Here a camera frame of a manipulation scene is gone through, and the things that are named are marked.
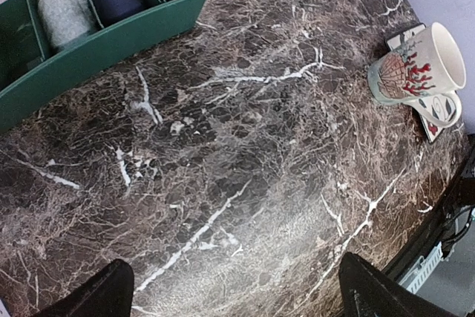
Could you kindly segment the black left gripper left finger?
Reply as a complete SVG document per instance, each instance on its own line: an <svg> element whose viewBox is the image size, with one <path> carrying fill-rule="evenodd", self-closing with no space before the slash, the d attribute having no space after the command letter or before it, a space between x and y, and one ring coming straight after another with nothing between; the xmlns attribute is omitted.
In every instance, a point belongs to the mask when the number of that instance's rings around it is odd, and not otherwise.
<svg viewBox="0 0 475 317"><path fill-rule="evenodd" d="M124 316L131 315L134 272L115 259L72 293L38 312L37 316Z"/></svg>

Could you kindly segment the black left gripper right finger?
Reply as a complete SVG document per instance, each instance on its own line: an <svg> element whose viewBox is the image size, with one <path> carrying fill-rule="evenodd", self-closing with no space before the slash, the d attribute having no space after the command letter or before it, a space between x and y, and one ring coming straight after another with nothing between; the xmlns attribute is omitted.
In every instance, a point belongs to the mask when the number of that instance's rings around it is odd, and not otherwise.
<svg viewBox="0 0 475 317"><path fill-rule="evenodd" d="M380 270L352 252L341 260L338 277L344 316L459 316L459 291L447 279L442 261L417 294L398 282L422 255L415 251L399 253L387 268Z"/></svg>

